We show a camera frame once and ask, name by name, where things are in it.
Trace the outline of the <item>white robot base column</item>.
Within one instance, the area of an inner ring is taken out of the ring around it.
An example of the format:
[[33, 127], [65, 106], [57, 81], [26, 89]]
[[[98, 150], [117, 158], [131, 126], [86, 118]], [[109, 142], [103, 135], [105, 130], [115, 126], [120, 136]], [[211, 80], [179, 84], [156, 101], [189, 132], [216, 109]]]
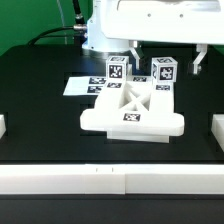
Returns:
[[87, 21], [87, 40], [82, 44], [84, 55], [107, 59], [110, 55], [122, 55], [129, 51], [127, 40], [107, 38], [101, 30], [102, 0], [93, 0], [93, 12]]

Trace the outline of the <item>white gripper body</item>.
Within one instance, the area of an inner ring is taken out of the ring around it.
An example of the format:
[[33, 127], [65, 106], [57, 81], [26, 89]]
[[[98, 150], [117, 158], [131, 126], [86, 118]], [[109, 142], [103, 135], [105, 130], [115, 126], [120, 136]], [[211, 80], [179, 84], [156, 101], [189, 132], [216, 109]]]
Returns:
[[224, 0], [102, 0], [109, 38], [224, 45]]

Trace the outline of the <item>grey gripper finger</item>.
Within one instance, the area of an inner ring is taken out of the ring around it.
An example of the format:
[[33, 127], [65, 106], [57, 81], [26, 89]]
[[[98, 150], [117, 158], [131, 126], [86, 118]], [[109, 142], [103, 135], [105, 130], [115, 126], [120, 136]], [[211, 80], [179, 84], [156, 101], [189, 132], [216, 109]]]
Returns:
[[144, 54], [142, 52], [141, 46], [137, 41], [130, 40], [129, 41], [129, 48], [130, 51], [135, 58], [136, 61], [136, 69], [140, 69], [140, 60], [144, 57]]
[[190, 63], [189, 72], [191, 74], [198, 74], [201, 71], [201, 62], [206, 56], [208, 51], [207, 44], [197, 44], [196, 45], [196, 58]]

